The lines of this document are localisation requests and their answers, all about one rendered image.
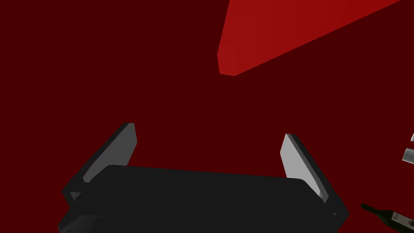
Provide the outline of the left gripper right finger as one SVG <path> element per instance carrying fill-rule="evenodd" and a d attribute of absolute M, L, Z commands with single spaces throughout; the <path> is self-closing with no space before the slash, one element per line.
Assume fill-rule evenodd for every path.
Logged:
<path fill-rule="evenodd" d="M 322 200 L 334 223 L 344 223 L 349 211 L 296 134 L 285 134 L 280 156 L 286 177 L 303 180 Z"/>

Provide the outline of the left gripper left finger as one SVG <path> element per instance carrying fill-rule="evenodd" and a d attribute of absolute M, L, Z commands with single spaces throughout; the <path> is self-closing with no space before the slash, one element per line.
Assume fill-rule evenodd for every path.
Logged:
<path fill-rule="evenodd" d="M 62 189 L 66 203 L 72 206 L 88 183 L 109 165 L 128 165 L 137 145 L 134 123 L 123 123 L 72 176 Z"/>

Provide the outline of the dark wine bottle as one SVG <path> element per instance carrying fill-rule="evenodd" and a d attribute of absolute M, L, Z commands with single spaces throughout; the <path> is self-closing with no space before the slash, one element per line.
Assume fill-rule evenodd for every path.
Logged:
<path fill-rule="evenodd" d="M 386 226 L 400 233 L 414 233 L 414 220 L 391 210 L 379 210 L 364 203 L 361 207 L 376 215 Z"/>

